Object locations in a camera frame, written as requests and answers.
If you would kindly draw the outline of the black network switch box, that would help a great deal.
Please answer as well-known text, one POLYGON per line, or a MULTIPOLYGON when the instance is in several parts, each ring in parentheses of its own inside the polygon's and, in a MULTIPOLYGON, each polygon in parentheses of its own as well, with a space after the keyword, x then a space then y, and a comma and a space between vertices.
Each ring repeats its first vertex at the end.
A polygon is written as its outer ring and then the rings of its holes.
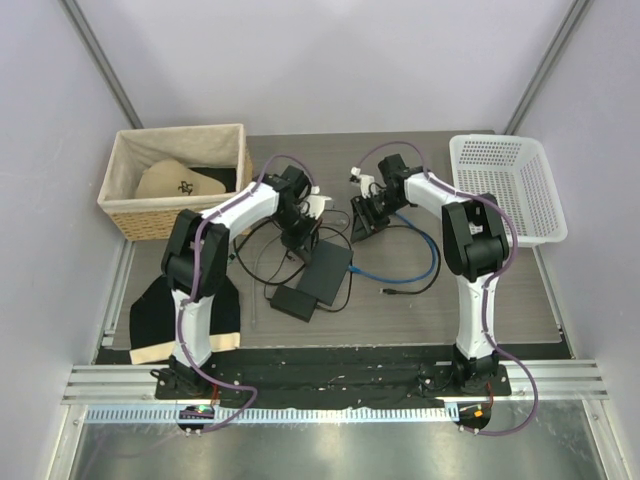
POLYGON ((296 290, 332 306, 353 258, 353 251, 320 240, 296 290))

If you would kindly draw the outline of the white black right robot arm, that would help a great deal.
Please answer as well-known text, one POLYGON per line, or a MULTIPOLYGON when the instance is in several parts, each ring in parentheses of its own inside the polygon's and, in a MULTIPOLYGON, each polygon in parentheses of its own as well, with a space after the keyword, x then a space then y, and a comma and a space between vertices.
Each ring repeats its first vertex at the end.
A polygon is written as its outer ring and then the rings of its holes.
POLYGON ((460 393, 475 394, 498 373, 495 290, 510 258, 503 211, 492 195, 458 191, 428 169, 406 166, 399 154, 385 157, 378 168, 382 186, 359 167, 351 169, 350 181, 360 189, 351 200, 351 241, 387 227, 389 217, 406 206, 421 207, 440 219, 441 258, 456 277, 459 299, 451 380, 460 393))

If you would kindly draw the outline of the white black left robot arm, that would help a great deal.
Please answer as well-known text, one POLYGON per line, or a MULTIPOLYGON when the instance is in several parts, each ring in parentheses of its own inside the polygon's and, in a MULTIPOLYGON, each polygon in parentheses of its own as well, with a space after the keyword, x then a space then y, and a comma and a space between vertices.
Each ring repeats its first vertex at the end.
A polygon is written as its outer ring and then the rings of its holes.
POLYGON ((286 248, 308 263, 311 238, 331 202, 304 171, 289 166, 280 175, 261 173, 215 207, 178 214, 161 270, 176 315, 169 369, 178 376, 178 386, 187 396, 200 399, 212 389, 213 375, 203 366, 213 353, 213 302, 227 279, 233 241, 257 222, 273 220, 282 231, 286 248))

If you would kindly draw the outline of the black power adapter brick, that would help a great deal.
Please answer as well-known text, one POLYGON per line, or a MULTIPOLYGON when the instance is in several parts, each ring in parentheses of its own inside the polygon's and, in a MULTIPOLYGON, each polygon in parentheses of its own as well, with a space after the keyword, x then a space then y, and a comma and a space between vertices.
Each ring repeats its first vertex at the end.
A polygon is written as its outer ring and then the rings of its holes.
POLYGON ((309 323, 318 304, 318 299, 286 285, 276 288, 270 307, 297 320, 309 323))

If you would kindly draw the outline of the beige cap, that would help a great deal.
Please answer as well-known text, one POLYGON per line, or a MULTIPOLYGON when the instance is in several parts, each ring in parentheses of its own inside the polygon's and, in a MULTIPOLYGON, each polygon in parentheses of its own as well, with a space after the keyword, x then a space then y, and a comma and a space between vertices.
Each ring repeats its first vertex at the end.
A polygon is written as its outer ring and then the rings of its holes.
POLYGON ((197 173, 177 160, 165 159, 143 172, 135 198, 211 196, 226 192, 219 180, 197 173))

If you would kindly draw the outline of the white plastic perforated basket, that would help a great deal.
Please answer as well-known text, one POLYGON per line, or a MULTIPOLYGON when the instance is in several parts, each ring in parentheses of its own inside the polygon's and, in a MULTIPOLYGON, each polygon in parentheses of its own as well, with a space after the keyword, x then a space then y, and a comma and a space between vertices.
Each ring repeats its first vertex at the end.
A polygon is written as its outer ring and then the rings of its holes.
POLYGON ((449 141, 457 189, 492 194, 513 221, 519 245, 559 243, 568 235, 560 197, 543 145, 506 135, 456 135, 449 141))

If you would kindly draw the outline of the black cloth on board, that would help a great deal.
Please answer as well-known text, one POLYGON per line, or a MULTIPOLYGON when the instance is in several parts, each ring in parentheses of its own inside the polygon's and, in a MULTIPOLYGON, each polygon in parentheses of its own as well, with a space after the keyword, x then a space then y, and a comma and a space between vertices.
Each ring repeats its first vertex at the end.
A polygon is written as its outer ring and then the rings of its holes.
MULTIPOLYGON (((240 333, 240 313, 238 289, 229 278, 226 278, 212 303, 210 336, 240 333)), ((175 322, 175 308, 171 291, 166 278, 160 276, 130 308, 131 349, 175 341, 175 322)))

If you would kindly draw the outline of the wicker basket with liner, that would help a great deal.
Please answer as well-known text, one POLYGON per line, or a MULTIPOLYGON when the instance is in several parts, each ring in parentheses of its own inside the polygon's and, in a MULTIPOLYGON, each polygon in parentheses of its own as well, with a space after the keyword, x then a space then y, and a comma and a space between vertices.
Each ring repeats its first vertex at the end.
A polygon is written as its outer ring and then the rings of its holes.
POLYGON ((180 211, 230 199, 252 174, 242 124, 121 130, 97 202, 126 239, 166 239, 180 211))

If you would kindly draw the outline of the wooden board with label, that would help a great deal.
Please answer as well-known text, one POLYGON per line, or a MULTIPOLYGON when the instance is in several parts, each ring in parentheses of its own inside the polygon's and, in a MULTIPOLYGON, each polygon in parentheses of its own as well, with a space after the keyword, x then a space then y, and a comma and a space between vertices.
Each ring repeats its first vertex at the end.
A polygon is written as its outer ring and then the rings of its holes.
MULTIPOLYGON (((238 349, 241 343, 239 332, 215 334, 209 337, 211 351, 213 353, 238 349)), ((129 357, 133 365, 141 365, 154 362, 167 361, 173 353, 175 341, 164 342, 156 345, 132 348, 129 357)))

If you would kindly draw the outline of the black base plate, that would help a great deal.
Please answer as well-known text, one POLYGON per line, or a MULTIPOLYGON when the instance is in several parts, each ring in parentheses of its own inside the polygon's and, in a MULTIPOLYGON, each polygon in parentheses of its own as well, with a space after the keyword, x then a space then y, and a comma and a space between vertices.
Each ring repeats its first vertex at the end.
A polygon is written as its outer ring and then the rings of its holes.
POLYGON ((498 373, 486 382, 459 388, 452 382, 449 346, 373 346, 335 348, 241 349, 218 353, 204 371, 219 381, 193 383, 176 376, 169 360, 133 365, 127 353, 98 356, 102 367, 141 372, 153 382, 157 400, 216 397, 224 407, 252 401, 256 408, 329 409, 416 406, 443 397, 496 397, 542 392, 543 375, 568 359, 561 344, 511 345, 519 363, 500 361, 498 373))

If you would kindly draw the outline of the aluminium rail frame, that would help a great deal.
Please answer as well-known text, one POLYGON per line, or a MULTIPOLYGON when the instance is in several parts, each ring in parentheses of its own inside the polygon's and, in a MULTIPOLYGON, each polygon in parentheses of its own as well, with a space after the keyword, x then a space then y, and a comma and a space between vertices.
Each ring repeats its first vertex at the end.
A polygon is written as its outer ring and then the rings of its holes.
POLYGON ((285 368, 285 363, 275 366, 272 383, 260 372, 256 397, 226 389, 206 397, 161 399, 154 366, 76 366, 62 403, 84 406, 85 422, 177 423, 193 430, 226 419, 235 424, 447 422, 505 401, 589 402, 609 397, 591 360, 534 360, 525 369, 507 362, 491 386, 469 393, 451 387, 443 366, 420 380, 407 366, 367 365, 314 386, 300 384, 300 366, 290 372, 285 368))

